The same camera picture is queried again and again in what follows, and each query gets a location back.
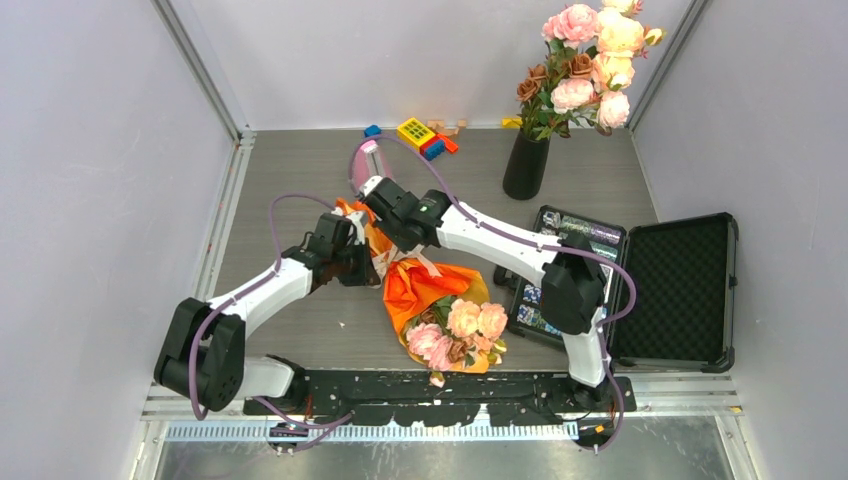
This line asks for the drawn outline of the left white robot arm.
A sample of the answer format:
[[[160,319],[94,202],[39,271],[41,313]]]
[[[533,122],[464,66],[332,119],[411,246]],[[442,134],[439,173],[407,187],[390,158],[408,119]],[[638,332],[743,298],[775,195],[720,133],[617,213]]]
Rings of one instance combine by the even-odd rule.
[[[249,357],[247,339],[289,304],[332,280],[375,286],[363,211],[322,214],[297,246],[238,289],[208,301],[189,297],[175,308],[154,368],[155,382],[189,400],[203,419],[234,400],[263,397],[280,412],[307,398],[302,368],[275,355]]]

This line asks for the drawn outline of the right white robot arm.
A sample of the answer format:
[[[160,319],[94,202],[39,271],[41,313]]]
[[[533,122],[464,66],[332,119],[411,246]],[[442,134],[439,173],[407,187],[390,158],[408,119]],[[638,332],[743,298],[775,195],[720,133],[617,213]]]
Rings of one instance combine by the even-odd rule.
[[[611,395],[597,330],[605,298],[601,257],[582,239],[569,243],[483,215],[450,195],[430,190],[417,197],[394,180],[373,176],[358,198],[376,215],[376,227],[404,251],[438,247],[503,267],[541,291],[543,319],[563,338],[571,397],[596,410]]]

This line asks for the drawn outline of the orange flower bouquet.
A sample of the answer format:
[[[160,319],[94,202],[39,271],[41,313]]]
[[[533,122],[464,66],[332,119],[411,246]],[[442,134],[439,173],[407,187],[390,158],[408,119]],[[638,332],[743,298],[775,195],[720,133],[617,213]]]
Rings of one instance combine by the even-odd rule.
[[[430,277],[416,260],[392,265],[380,288],[399,343],[442,388],[448,372],[484,374],[503,361],[507,314],[490,301],[480,272],[433,262]]]

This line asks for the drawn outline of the cream printed ribbon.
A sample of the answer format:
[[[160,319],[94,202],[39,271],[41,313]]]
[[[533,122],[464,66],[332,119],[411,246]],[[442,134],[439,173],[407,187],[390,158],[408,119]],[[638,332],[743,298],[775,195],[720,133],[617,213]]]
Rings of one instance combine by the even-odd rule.
[[[373,267],[380,280],[385,279],[392,265],[405,260],[416,260],[426,269],[430,277],[441,276],[435,264],[423,255],[423,246],[415,247],[409,251],[400,250],[373,225],[376,216],[363,203],[349,204],[343,199],[337,199],[333,213],[342,214],[353,222],[354,243],[368,247]]]

